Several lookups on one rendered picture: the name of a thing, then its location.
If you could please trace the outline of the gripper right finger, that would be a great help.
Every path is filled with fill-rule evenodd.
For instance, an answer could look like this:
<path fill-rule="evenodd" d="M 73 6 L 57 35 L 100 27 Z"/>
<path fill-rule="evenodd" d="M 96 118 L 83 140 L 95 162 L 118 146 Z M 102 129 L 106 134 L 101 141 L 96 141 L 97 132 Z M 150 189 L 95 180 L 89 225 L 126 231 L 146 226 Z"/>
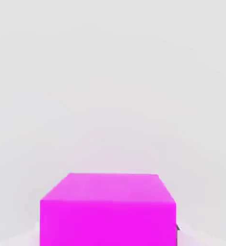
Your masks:
<path fill-rule="evenodd" d="M 226 241 L 178 223 L 177 246 L 226 246 Z"/>

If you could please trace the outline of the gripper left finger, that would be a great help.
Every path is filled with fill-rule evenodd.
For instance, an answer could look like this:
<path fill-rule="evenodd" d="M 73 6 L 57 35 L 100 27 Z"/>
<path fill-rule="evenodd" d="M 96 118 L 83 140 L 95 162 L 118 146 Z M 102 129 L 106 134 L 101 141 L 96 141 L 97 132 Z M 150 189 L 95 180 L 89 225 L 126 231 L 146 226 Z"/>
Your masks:
<path fill-rule="evenodd" d="M 0 246 L 40 246 L 40 226 L 37 222 L 34 228 L 24 234 L 20 234 L 0 242 Z"/>

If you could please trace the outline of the small magenta cube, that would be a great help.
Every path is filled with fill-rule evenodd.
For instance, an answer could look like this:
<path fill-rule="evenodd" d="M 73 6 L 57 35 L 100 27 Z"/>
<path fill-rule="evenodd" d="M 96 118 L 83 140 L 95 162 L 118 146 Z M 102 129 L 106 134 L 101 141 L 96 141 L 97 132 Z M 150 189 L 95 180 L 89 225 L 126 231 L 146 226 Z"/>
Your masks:
<path fill-rule="evenodd" d="M 177 246 L 156 174 L 70 173 L 40 200 L 40 246 Z"/>

